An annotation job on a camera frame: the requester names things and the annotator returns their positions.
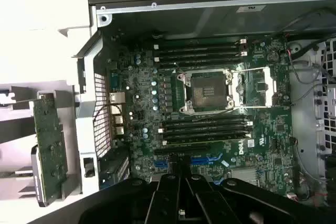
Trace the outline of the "green motherboard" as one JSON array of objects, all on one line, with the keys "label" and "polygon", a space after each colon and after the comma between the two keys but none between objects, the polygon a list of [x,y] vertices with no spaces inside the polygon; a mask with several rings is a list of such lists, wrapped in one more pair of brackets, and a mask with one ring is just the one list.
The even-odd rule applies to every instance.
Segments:
[{"label": "green motherboard", "polygon": [[[111,114],[110,125],[116,144],[125,144],[130,150],[131,174],[145,180],[168,173],[170,156],[217,157],[212,165],[191,165],[191,172],[210,177],[217,185],[231,178],[232,168],[257,170],[259,185],[273,193],[285,195],[294,190],[291,95],[289,81],[288,46],[284,38],[260,36],[214,37],[226,39],[247,38],[247,56],[239,57],[242,63],[196,68],[161,69],[155,66],[154,57],[161,56],[151,46],[168,39],[123,43],[116,47],[108,60],[108,94],[106,109]],[[279,53],[278,62],[269,62],[267,52]],[[270,108],[236,108],[213,115],[187,115],[177,111],[175,98],[176,75],[190,70],[225,68],[231,72],[259,67],[269,67],[276,81],[277,92]],[[158,133],[166,121],[202,119],[221,115],[252,115],[251,132],[163,139]],[[179,132],[193,129],[229,128],[238,126],[214,126],[191,129],[174,129]],[[155,161],[167,161],[168,168],[156,168]]]}]

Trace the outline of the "black and grey PC case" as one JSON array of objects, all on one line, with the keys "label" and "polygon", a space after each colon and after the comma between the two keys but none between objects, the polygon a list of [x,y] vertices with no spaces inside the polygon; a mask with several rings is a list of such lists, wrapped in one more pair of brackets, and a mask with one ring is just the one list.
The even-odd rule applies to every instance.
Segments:
[{"label": "black and grey PC case", "polygon": [[77,53],[76,116],[82,191],[91,194],[131,174],[129,147],[110,125],[106,67],[123,43],[158,39],[260,36],[288,46],[294,190],[283,195],[336,206],[336,155],[318,155],[315,90],[320,50],[336,38],[336,0],[88,0],[93,32]]}]

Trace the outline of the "grey parts rack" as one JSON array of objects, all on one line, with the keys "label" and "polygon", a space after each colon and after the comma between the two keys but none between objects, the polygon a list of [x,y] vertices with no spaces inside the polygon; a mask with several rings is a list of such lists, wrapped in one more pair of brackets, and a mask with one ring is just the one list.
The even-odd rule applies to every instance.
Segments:
[{"label": "grey parts rack", "polygon": [[40,209],[36,199],[31,149],[37,144],[29,103],[39,94],[52,93],[63,126],[67,180],[61,196],[46,208],[68,204],[81,192],[81,171],[76,136],[76,103],[73,86],[65,81],[0,84],[0,205]]}]

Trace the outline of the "metal socket cover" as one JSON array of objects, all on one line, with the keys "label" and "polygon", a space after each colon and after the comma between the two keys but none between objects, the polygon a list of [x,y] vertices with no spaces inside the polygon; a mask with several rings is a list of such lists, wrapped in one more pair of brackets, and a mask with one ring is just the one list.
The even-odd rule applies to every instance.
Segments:
[{"label": "metal socket cover", "polygon": [[232,72],[232,100],[236,108],[270,108],[277,92],[269,67]]}]

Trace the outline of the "silver chipset heatsink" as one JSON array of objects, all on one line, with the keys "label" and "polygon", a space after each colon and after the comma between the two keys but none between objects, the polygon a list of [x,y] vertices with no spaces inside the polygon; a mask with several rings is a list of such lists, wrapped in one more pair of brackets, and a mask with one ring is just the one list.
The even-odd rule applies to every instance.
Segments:
[{"label": "silver chipset heatsink", "polygon": [[231,178],[237,178],[256,186],[259,185],[257,178],[257,170],[254,167],[232,168],[230,174]]}]

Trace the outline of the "coin cell battery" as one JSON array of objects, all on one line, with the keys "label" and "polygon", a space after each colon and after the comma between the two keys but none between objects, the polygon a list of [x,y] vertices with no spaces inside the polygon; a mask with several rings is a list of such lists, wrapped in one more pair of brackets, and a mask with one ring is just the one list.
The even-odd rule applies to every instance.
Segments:
[{"label": "coin cell battery", "polygon": [[269,62],[278,62],[279,61],[279,53],[271,50],[267,52],[266,58]]}]

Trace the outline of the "perforated metal drive cage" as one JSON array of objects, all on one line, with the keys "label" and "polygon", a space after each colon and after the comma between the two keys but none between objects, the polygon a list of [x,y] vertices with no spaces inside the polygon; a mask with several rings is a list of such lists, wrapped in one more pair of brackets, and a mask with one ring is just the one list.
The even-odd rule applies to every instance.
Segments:
[{"label": "perforated metal drive cage", "polygon": [[336,38],[320,50],[322,69],[315,94],[318,155],[336,155]]}]

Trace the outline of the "CPU socket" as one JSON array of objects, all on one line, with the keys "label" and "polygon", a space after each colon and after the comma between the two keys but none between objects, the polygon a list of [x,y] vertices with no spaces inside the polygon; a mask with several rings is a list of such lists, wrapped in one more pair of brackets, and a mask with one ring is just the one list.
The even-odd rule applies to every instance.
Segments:
[{"label": "CPU socket", "polygon": [[190,70],[176,75],[177,111],[213,115],[233,110],[233,73],[225,68]]}]

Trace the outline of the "blue expansion slot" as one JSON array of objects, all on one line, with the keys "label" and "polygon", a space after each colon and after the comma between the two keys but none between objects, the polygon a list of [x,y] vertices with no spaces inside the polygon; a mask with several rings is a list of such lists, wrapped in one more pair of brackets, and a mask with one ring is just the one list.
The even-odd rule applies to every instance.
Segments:
[{"label": "blue expansion slot", "polygon": [[[217,157],[192,157],[191,165],[212,165],[215,161],[218,161],[222,157],[222,153],[220,153]],[[154,166],[156,168],[168,168],[167,161],[155,161]]]}]

